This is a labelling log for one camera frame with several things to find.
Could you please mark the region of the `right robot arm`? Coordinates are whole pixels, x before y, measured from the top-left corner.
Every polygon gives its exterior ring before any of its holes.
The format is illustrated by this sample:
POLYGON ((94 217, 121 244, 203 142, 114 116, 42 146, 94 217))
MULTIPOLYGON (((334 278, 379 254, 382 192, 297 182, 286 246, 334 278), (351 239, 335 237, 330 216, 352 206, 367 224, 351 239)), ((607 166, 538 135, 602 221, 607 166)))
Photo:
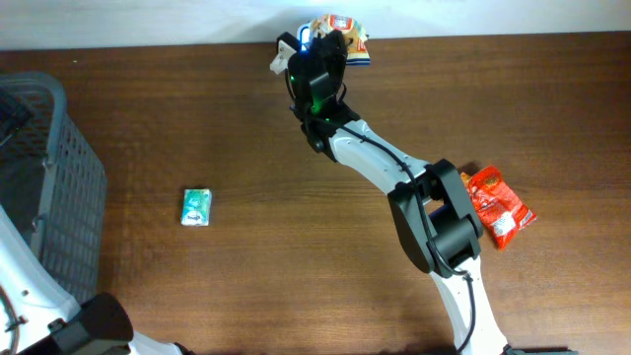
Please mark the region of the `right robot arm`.
POLYGON ((411 157, 381 138, 343 98, 347 44, 333 31, 303 44, 284 33, 271 71, 283 74, 307 142, 359 173, 387 199, 404 253, 435 283, 450 319, 456 353, 507 354, 481 273, 483 226, 456 167, 411 157))

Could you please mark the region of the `teal tissue pack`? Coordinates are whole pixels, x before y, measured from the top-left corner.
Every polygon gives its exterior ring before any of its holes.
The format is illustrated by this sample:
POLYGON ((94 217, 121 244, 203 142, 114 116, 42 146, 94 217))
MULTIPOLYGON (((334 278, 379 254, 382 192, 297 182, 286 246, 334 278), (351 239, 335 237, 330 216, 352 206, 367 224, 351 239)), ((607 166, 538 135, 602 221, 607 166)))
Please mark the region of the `teal tissue pack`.
POLYGON ((183 226, 206 227, 210 224, 212 192, 210 189, 186 189, 180 222, 183 226))

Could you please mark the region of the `cream snack bag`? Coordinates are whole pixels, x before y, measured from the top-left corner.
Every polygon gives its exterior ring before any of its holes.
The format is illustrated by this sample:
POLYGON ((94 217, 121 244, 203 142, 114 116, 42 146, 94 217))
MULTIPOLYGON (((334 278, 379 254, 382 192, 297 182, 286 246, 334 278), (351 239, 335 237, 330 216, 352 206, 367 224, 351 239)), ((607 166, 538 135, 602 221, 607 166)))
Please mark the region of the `cream snack bag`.
POLYGON ((334 31, 341 32, 347 51, 347 64, 354 66, 371 64, 371 57, 366 47, 369 35, 356 19, 335 14, 324 14, 312 20, 308 28, 310 39, 325 37, 334 31))

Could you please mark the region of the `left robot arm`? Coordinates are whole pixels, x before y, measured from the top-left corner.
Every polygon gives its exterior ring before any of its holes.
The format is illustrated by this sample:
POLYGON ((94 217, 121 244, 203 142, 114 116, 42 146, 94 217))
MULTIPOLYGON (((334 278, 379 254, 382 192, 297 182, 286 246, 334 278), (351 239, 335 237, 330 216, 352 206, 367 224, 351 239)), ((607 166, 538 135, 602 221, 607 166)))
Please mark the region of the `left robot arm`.
POLYGON ((1 213, 3 354, 166 354, 192 351, 136 331, 109 293, 81 304, 41 266, 6 212, 1 213))

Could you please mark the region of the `red snack bag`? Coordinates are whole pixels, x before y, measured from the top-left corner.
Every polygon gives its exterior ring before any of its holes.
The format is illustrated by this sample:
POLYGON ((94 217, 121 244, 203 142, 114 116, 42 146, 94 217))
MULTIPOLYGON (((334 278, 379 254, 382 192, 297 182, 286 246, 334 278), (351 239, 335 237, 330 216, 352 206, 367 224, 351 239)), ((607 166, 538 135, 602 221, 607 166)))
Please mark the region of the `red snack bag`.
POLYGON ((507 185, 502 173, 487 166, 474 175, 460 174, 478 218, 489 231, 496 247, 505 250, 537 215, 507 185))

